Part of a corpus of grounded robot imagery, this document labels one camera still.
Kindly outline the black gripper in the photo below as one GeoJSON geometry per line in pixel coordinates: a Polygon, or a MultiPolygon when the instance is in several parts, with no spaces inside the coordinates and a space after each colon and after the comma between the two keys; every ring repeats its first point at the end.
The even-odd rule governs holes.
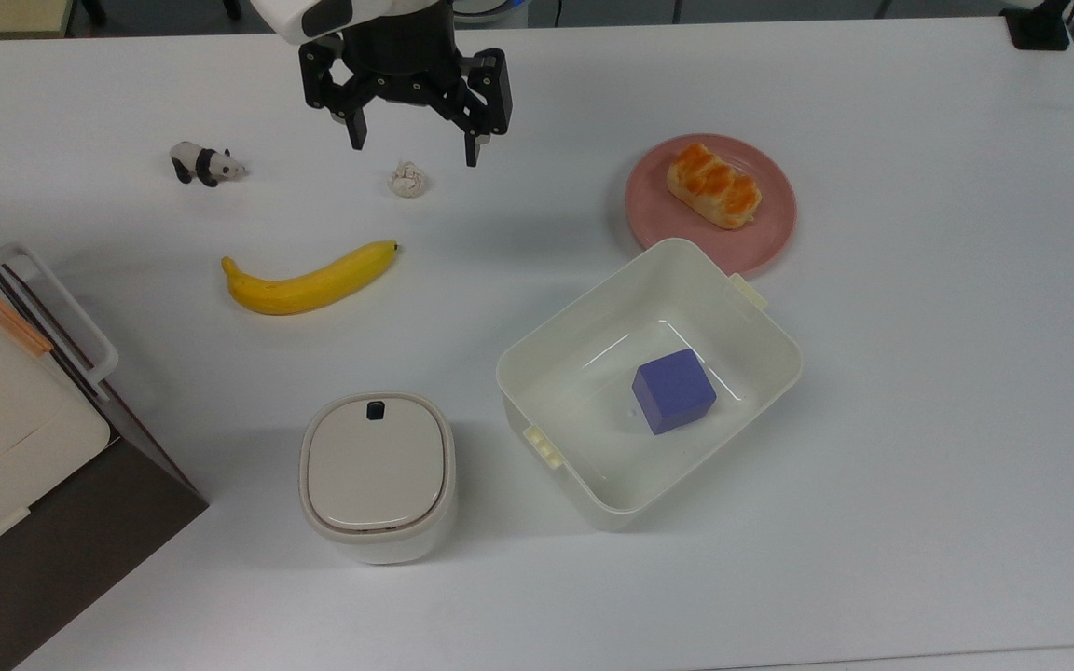
{"type": "Polygon", "coordinates": [[[379,17],[345,27],[342,46],[301,47],[304,102],[342,123],[355,150],[364,147],[364,106],[379,81],[420,74],[430,77],[429,105],[463,131],[466,166],[476,166],[482,145],[510,130],[513,94],[502,49],[461,57],[451,17],[379,17]],[[332,73],[339,56],[350,71],[342,84],[332,73]]]}

